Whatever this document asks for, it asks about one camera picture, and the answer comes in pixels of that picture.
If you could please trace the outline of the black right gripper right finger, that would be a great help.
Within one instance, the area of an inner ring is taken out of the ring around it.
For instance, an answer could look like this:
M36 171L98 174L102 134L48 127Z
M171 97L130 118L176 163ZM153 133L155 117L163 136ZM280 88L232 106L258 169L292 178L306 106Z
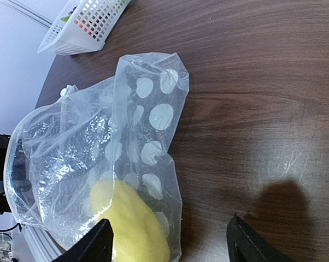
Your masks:
M292 261L236 214L227 225L226 239L230 261Z

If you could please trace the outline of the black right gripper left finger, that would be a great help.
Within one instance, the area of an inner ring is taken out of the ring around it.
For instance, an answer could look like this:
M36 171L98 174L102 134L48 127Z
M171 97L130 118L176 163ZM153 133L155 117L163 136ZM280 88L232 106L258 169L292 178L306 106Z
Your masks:
M111 262L113 230L107 219L101 219L72 248L53 262Z

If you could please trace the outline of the yellow fake lemon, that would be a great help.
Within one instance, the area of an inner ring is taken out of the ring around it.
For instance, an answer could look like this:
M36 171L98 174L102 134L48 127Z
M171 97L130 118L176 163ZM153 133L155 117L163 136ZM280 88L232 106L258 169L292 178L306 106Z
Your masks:
M111 224L114 261L170 260L161 223L132 187L120 180L101 180L92 187L90 200L96 221Z

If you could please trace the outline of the clear zip top bag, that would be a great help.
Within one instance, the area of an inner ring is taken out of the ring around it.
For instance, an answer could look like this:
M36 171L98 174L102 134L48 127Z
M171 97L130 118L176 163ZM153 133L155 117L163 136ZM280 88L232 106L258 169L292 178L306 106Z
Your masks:
M120 180L154 212L169 261L178 261L183 202L168 150L189 89L176 53L125 55L114 76L30 112L9 139L4 164L14 219L70 249L98 223L92 187Z

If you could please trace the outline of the orange fake food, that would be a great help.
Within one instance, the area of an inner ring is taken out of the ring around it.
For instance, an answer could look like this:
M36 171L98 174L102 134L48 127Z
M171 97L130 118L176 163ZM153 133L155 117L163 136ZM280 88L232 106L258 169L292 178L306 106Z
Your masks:
M94 28L94 21L93 20L75 20L74 23L82 29L87 35L93 37L95 28Z

